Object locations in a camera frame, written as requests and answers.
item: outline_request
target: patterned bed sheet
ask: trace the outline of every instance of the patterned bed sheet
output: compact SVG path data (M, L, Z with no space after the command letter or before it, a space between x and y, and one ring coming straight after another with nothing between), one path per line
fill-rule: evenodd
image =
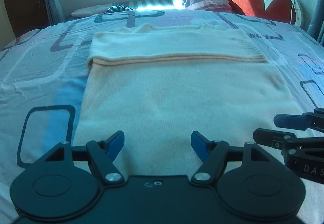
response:
M22 172L16 164L16 153L27 113L34 107L51 105L71 105L76 112L68 137L67 111L32 114L22 142L24 162L34 162L60 141L73 142L88 77L85 62L93 34L147 22L157 26L207 22L227 29L241 28L278 67L303 112L324 106L324 48L302 29L289 24L229 13L144 10L98 14L34 30L0 51L1 223L9 223L17 216L9 187Z

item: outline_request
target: screw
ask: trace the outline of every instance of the screw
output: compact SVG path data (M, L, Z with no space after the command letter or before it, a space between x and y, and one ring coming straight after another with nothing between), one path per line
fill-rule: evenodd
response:
M289 151L288 151L288 154L295 154L296 153L296 150L295 149L290 149Z
M146 182L146 183L144 184L144 186L146 186L146 187L153 187L153 184L152 184L151 182Z
M106 175L106 179L109 182L117 182L122 178L122 176L118 173L109 173Z
M198 181L207 181L210 179L210 174L201 172L201 173L195 174L194 177Z
M162 181L155 181L153 184L155 184L156 186L160 186L160 185L162 185L163 183L162 183Z

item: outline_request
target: circular pad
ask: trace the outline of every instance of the circular pad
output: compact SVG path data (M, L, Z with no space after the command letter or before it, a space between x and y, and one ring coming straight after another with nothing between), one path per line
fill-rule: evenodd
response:
M217 192L225 204L251 220L279 220L296 214L305 198L303 182L290 170L240 167L224 174Z
M257 196L273 196L282 190L282 182L270 175L250 176L245 180L244 186L250 193Z
M62 162L28 168L10 188L18 212L47 220L82 210L97 194L98 183L90 173Z
M60 196L71 187L71 181L61 175L46 175L34 182L34 190L41 196Z

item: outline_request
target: mattress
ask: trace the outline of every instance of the mattress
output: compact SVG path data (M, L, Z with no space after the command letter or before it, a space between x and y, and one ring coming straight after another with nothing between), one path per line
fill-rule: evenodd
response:
M95 32L144 23L171 26L203 22L243 29L277 66L303 112L324 106L324 49L293 25L229 13L143 10L98 14L33 30L0 52L0 222L10 223L17 217L9 187L22 172L17 166L16 154L28 112L38 106L70 105L75 117L72 131L67 133L68 111L33 113L22 141L23 162L34 162L60 141L73 142L89 73L85 63Z
M175 9L171 0L145 0L121 3L129 8L141 10Z

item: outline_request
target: striped pillow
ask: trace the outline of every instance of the striped pillow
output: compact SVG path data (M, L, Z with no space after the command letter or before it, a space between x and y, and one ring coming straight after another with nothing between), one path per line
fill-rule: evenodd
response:
M188 10L205 10L213 12L232 12L232 7L228 2L223 0L202 0L200 2L193 2L185 6L185 9Z
M109 14L109 13L116 13L116 12L124 12L124 11L134 11L135 9L133 8L129 8L127 6L124 6L122 4L116 4L116 5L112 5L110 6L107 11L105 12L105 14Z

